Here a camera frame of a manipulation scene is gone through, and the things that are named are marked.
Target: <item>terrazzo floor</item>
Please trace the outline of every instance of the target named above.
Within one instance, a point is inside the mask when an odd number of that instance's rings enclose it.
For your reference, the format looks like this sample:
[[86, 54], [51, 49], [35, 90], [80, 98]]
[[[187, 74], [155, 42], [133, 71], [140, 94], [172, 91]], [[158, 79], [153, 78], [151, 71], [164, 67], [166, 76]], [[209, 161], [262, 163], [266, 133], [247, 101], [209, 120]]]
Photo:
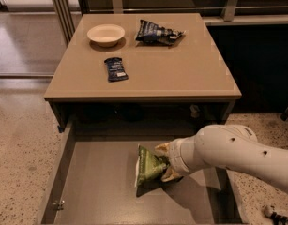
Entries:
[[[59, 50], [52, 62], [49, 58], [49, 72], [56, 68], [62, 52]], [[0, 71], [4, 71], [1, 59], [5, 56], [0, 53]], [[14, 70], [33, 71], [31, 65], [30, 69]], [[36, 223], [61, 140], [53, 113], [43, 99], [49, 82], [0, 80], [0, 224]], [[279, 113], [232, 113], [227, 124], [248, 126], [260, 143], [288, 149], [288, 122], [280, 120]], [[234, 172], [234, 179], [250, 224], [273, 224], [264, 215], [266, 205], [288, 209], [287, 194], [238, 172]]]

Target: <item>floor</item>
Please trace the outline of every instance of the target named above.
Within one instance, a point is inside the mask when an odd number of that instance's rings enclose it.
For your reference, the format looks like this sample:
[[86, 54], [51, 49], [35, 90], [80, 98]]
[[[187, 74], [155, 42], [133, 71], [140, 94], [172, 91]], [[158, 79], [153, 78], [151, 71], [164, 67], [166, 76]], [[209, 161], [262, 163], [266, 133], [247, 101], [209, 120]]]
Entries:
[[[53, 73], [66, 46], [53, 14], [0, 13], [0, 72]], [[43, 94], [49, 80], [0, 79], [0, 224], [36, 224], [61, 134]], [[250, 127], [260, 143], [288, 149], [279, 113], [232, 113], [228, 124]], [[288, 209], [288, 195], [234, 173], [250, 224], [273, 224], [266, 205]]]

